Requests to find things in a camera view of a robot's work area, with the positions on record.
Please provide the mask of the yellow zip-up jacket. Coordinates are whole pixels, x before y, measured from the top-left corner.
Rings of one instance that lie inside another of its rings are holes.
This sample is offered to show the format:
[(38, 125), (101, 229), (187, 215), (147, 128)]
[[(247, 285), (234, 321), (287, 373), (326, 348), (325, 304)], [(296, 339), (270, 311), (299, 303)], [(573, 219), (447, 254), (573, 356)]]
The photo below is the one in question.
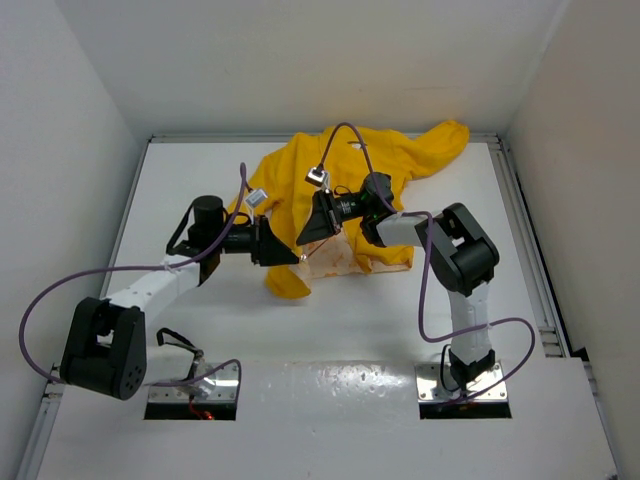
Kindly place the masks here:
[(358, 220), (344, 223), (341, 233), (325, 241), (298, 246), (296, 239), (306, 224), (315, 187), (305, 176), (324, 164), (332, 185), (356, 192), (371, 170), (390, 175), (392, 205), (402, 209), (402, 192), (413, 180), (432, 176), (453, 162), (470, 141), (469, 128), (445, 121), (411, 139), (394, 130), (328, 127), (319, 135), (297, 133), (282, 148), (266, 155), (249, 180), (267, 198), (255, 212), (266, 214), (274, 234), (296, 254), (307, 254), (298, 265), (268, 269), (265, 284), (284, 299), (310, 295), (315, 279), (349, 274), (376, 274), (412, 268), (411, 246), (379, 248), (368, 243)]

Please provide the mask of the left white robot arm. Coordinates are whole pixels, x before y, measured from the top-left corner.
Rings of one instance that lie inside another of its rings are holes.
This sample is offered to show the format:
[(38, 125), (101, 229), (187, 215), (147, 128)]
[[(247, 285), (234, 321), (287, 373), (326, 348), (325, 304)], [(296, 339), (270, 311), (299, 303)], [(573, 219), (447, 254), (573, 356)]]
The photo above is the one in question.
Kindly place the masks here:
[(154, 320), (175, 300), (200, 287), (223, 254), (247, 254), (261, 267), (295, 265), (300, 258), (271, 230), (265, 216), (235, 223), (221, 198), (192, 201), (166, 246), (161, 265), (103, 299), (87, 297), (75, 308), (60, 377), (68, 385), (119, 400), (144, 384), (190, 388), (209, 376), (203, 352), (175, 335), (147, 344)]

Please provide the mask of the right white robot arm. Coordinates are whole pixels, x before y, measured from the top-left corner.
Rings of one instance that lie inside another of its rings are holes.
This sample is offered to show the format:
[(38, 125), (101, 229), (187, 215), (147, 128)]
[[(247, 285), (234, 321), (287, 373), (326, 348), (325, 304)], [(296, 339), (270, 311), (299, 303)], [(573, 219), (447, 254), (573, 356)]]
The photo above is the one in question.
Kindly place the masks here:
[(454, 203), (432, 218), (422, 212), (397, 212), (391, 177), (368, 174), (357, 193), (334, 195), (329, 174), (312, 168), (305, 181), (319, 188), (310, 217), (296, 239), (298, 246), (338, 235), (348, 220), (358, 219), (365, 240), (380, 248), (430, 247), (427, 266), (447, 290), (454, 332), (449, 350), (450, 375), (461, 389), (495, 364), (495, 352), (480, 327), (487, 323), (489, 282), (499, 253), (469, 210)]

